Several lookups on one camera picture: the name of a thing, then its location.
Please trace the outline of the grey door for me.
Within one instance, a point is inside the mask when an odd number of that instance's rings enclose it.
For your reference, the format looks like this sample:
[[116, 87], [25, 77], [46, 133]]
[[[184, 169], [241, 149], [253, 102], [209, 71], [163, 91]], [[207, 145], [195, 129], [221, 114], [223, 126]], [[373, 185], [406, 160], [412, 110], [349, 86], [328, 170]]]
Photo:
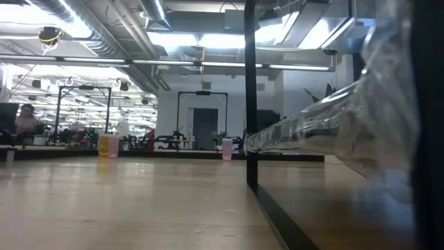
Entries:
[[193, 136], [199, 150], [214, 150], [219, 111], [212, 108], [194, 108]]

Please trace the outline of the small pink pill bottle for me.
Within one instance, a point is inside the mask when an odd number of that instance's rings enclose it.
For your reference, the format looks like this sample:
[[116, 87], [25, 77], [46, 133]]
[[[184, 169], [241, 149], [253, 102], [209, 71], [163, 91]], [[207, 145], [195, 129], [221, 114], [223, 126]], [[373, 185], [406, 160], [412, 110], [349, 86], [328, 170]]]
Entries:
[[119, 141], [120, 137], [117, 135], [111, 135], [108, 138], [108, 157], [117, 158], [119, 155]]
[[224, 161], [232, 160], [232, 138], [226, 137], [222, 141], [222, 159]]

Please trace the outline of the overhead light bar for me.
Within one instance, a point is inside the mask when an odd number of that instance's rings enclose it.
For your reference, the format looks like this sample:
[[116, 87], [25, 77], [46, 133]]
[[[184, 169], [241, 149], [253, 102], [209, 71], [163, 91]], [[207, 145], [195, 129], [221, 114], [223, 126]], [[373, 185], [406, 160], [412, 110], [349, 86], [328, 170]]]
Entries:
[[[212, 62], [212, 61], [181, 61], [181, 60], [140, 60], [140, 59], [121, 59], [121, 58], [85, 58], [85, 57], [63, 57], [63, 56], [34, 56], [34, 55], [15, 55], [0, 54], [0, 63], [24, 63], [37, 65], [105, 65], [108, 67], [124, 67], [129, 65], [161, 65], [161, 66], [181, 66], [181, 67], [232, 67], [244, 68], [242, 62]], [[314, 66], [314, 65], [280, 65], [256, 63], [257, 69], [272, 70], [292, 70], [306, 72], [334, 72], [335, 67]]]

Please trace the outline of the large orange pill bottle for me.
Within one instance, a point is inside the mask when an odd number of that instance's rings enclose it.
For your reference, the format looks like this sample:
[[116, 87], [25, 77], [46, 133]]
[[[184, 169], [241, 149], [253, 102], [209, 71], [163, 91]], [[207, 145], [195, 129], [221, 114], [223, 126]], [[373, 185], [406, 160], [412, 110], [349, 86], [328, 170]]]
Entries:
[[101, 157], [108, 157], [109, 136], [106, 134], [99, 135], [97, 146], [98, 146], [98, 155]]

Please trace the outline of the clear plastic sheet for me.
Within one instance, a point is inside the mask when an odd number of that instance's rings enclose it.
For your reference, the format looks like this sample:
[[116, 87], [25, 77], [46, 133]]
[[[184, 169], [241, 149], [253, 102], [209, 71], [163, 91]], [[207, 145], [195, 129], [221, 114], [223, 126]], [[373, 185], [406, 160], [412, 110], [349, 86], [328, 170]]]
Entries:
[[407, 183], [420, 125], [411, 66], [412, 0], [388, 0], [366, 34], [358, 81], [246, 138], [251, 153], [334, 155], [365, 177]]

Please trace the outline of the person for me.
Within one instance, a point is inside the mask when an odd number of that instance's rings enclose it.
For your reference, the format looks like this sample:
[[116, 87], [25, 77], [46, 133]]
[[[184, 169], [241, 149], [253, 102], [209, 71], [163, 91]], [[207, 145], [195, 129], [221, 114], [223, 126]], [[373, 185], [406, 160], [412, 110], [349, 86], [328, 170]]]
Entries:
[[15, 132], [24, 144], [33, 144], [34, 137], [44, 132], [44, 125], [34, 117], [35, 108], [27, 103], [15, 119]]

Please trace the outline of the black computer monitor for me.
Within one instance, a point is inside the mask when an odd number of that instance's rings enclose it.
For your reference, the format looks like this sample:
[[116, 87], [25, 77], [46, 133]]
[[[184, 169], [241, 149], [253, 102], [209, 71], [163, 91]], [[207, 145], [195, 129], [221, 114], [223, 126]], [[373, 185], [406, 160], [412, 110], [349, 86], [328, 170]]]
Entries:
[[18, 103], [0, 103], [0, 130], [15, 132], [15, 119], [19, 110]]

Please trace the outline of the wooden shelf with black frame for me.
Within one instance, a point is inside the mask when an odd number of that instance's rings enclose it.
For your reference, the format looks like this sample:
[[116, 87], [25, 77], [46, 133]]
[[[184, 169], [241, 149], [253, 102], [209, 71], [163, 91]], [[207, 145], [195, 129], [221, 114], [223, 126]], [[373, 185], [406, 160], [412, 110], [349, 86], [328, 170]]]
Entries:
[[[246, 0], [246, 121], [257, 130], [255, 5]], [[444, 250], [444, 0], [412, 0], [411, 66], [420, 130], [409, 172], [420, 250]], [[248, 152], [247, 182], [257, 184], [257, 153]]]

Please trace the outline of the black robot station frame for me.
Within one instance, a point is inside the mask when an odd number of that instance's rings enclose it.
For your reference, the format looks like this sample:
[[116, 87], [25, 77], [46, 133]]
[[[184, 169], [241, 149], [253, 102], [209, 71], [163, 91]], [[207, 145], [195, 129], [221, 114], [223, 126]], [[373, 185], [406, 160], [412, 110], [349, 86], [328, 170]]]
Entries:
[[205, 90], [199, 90], [195, 92], [190, 91], [179, 91], [177, 95], [177, 106], [176, 106], [176, 129], [175, 131], [179, 131], [179, 121], [180, 121], [180, 104], [181, 101], [184, 101], [185, 99], [181, 99], [182, 94], [195, 94], [196, 96], [210, 96], [210, 95], [223, 95], [225, 97], [225, 135], [228, 134], [228, 97], [229, 94], [227, 92], [210, 92]]
[[58, 90], [58, 102], [56, 105], [56, 116], [55, 116], [55, 128], [53, 132], [53, 141], [56, 142], [58, 138], [58, 128], [59, 128], [59, 118], [60, 118], [60, 108], [61, 101], [65, 98], [72, 90], [107, 90], [108, 94], [104, 94], [103, 97], [107, 101], [107, 110], [106, 110], [106, 118], [105, 118], [105, 134], [108, 134], [109, 122], [110, 122], [110, 106], [111, 106], [111, 97], [112, 97], [112, 88], [111, 87], [99, 87], [94, 85], [79, 85], [79, 86], [67, 86], [62, 85]]

